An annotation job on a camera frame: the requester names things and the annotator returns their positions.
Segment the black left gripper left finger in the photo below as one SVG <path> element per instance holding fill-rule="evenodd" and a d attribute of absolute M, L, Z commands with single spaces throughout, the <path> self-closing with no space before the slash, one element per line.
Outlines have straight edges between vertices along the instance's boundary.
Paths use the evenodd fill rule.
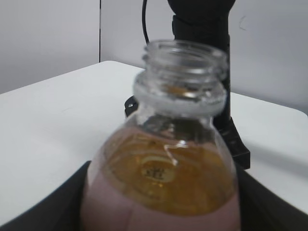
<path fill-rule="evenodd" d="M 81 231 L 80 206 L 90 161 L 41 202 L 0 227 L 2 231 Z"/>

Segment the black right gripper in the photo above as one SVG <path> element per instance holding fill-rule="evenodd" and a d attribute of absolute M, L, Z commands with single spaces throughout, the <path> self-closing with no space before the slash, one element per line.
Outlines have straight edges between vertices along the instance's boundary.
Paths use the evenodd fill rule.
<path fill-rule="evenodd" d="M 216 47 L 227 53 L 230 60 L 230 36 L 228 31 L 228 15 L 216 18 L 213 22 L 196 25 L 173 16 L 172 29 L 175 39 L 199 42 Z"/>

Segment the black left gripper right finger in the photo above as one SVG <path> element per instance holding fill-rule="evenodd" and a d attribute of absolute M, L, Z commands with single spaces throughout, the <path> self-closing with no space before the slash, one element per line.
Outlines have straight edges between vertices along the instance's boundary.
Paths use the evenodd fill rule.
<path fill-rule="evenodd" d="M 308 215 L 268 190 L 241 166 L 239 182 L 241 230 L 306 231 Z"/>

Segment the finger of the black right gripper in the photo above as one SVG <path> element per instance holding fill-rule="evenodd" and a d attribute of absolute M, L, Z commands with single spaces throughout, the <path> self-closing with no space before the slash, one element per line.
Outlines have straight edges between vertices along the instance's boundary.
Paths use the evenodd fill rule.
<path fill-rule="evenodd" d="M 225 141 L 233 160 L 243 169 L 251 166 L 251 153 L 244 145 L 233 119 L 223 119 L 220 116 L 214 119 L 214 125 Z"/>

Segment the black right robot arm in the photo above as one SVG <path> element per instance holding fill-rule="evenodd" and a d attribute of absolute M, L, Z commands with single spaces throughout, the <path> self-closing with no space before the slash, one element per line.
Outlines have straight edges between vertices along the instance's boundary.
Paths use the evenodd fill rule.
<path fill-rule="evenodd" d="M 229 13 L 234 0 L 170 0 L 174 12 L 172 30 L 175 39 L 199 42 L 230 53 Z M 250 151 L 243 144 L 231 117 L 231 77 L 222 81 L 227 91 L 223 112 L 215 117 L 220 132 L 234 161 L 243 169 L 250 168 Z"/>

